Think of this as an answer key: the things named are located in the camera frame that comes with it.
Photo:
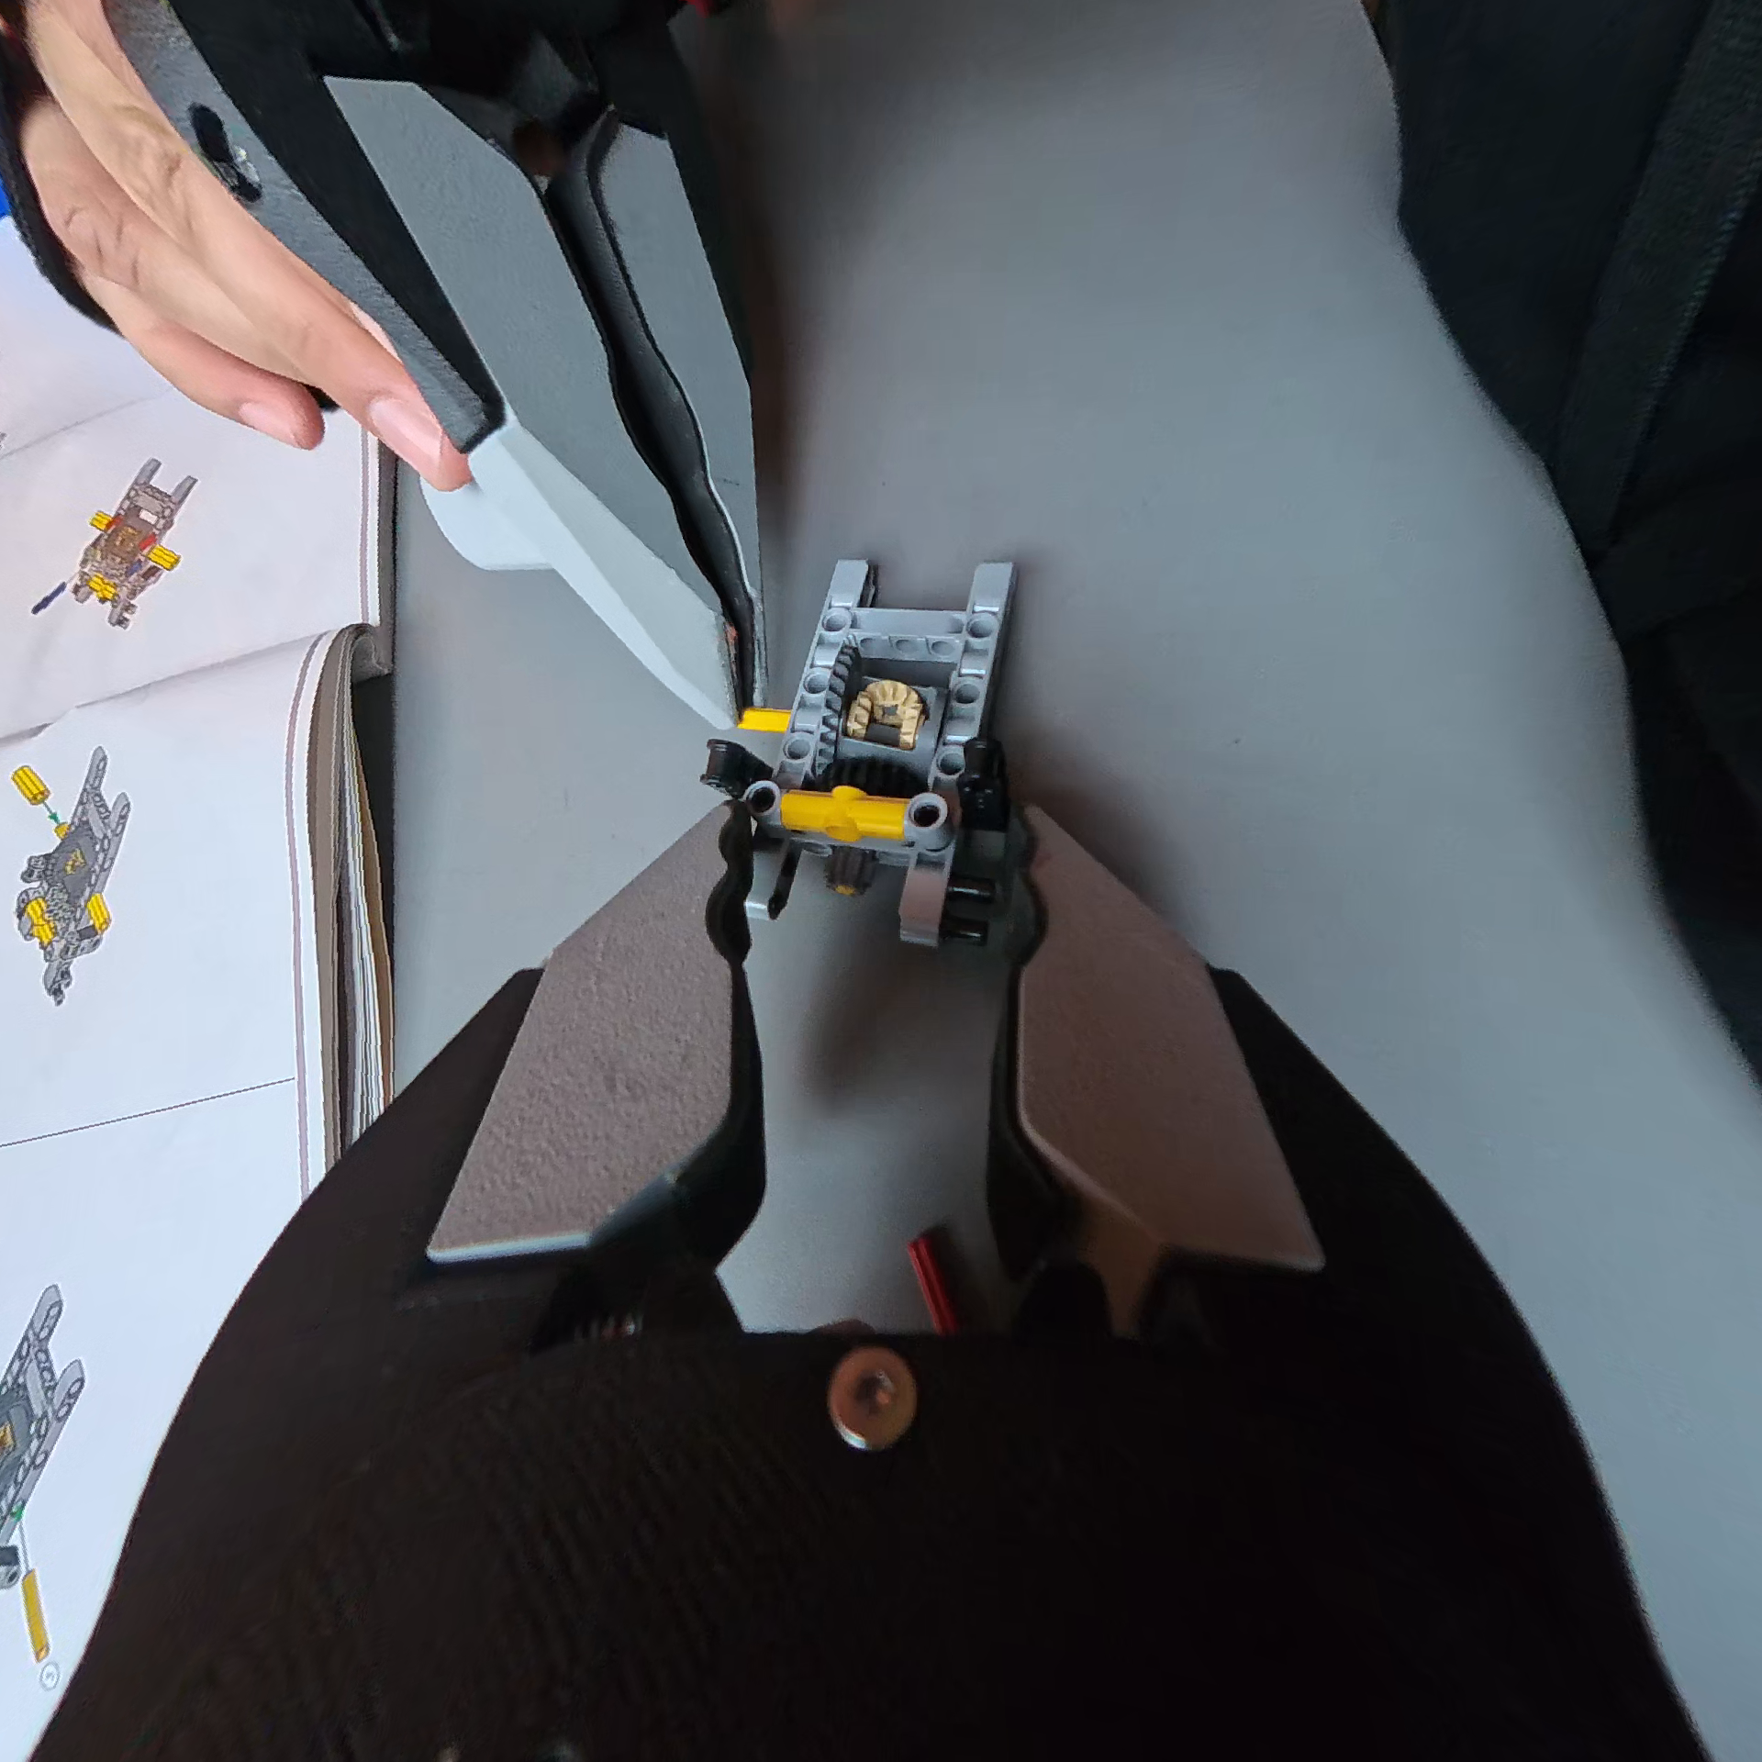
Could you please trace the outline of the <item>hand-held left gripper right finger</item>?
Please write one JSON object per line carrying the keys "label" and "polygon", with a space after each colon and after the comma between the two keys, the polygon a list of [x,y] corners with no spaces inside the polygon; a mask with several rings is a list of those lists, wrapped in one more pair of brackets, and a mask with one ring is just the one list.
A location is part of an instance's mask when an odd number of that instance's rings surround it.
{"label": "hand-held left gripper right finger", "polygon": [[1020,814],[984,1197],[1007,1274],[1075,1256],[1320,1271],[1201,954],[1049,814]]}

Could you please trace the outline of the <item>person's right hand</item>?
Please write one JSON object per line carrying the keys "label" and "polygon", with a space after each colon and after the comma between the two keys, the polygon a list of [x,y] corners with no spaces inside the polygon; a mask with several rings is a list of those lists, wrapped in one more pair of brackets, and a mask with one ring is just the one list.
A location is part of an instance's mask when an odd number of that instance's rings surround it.
{"label": "person's right hand", "polygon": [[251,219],[130,70],[98,4],[25,4],[49,93],[21,147],[74,272],[186,397],[294,449],[324,439],[318,394],[444,494],[471,483],[384,332]]}

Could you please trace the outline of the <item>grey lego differential housing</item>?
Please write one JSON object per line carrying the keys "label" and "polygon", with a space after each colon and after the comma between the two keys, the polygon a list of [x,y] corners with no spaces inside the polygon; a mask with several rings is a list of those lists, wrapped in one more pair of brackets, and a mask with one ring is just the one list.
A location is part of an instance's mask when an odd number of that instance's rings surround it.
{"label": "grey lego differential housing", "polygon": [[[917,778],[931,774],[933,753],[953,691],[955,647],[936,648],[924,636],[836,633],[817,643],[804,668],[791,726],[780,737],[778,760],[796,783],[824,783],[838,764],[904,764]],[[849,740],[845,706],[870,677],[897,677],[928,700],[917,752]]]}

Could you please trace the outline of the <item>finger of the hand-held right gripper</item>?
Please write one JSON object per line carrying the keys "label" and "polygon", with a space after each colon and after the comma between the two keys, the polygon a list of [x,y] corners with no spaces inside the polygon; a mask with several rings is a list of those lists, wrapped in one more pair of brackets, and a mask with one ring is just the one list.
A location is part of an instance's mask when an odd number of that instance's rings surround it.
{"label": "finger of the hand-held right gripper", "polygon": [[537,187],[415,84],[326,86],[501,397],[500,424],[471,447],[468,502],[511,528],[520,567],[558,572],[667,691],[733,730],[726,617],[617,409],[601,325]]}
{"label": "finger of the hand-held right gripper", "polygon": [[612,394],[719,599],[736,700],[766,696],[752,383],[673,147],[617,115],[577,145],[577,249]]}

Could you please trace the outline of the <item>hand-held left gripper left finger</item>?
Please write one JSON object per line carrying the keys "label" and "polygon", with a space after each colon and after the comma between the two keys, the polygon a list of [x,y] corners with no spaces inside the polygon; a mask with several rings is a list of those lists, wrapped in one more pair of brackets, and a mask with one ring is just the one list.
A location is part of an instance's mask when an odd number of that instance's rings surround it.
{"label": "hand-held left gripper left finger", "polygon": [[763,1200],[753,856],[747,808],[715,806],[551,954],[433,1262],[733,1252]]}

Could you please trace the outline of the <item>grey lego frame assembly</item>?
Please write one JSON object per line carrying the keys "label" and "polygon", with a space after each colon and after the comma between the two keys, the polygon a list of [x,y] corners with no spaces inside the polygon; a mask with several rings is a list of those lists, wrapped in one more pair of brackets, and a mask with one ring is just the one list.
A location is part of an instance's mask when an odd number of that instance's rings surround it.
{"label": "grey lego frame assembly", "polygon": [[711,740],[703,783],[741,804],[753,833],[749,918],[778,918],[797,870],[812,864],[840,896],[897,874],[907,945],[987,945],[1016,857],[1007,760],[991,726],[1016,584],[1011,562],[982,562],[961,608],[903,608],[876,597],[870,562],[833,568],[806,663],[836,633],[924,636],[959,651],[949,709],[926,778],[868,760],[838,764],[824,783],[796,783],[778,760],[783,734]]}

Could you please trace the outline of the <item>lego instruction booklet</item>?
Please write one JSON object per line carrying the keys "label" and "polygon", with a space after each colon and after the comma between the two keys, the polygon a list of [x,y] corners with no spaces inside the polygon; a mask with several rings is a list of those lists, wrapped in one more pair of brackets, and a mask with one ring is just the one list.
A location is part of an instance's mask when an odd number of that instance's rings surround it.
{"label": "lego instruction booklet", "polygon": [[222,421],[3,249],[5,1757],[234,1300],[391,1087],[350,680],[386,463]]}

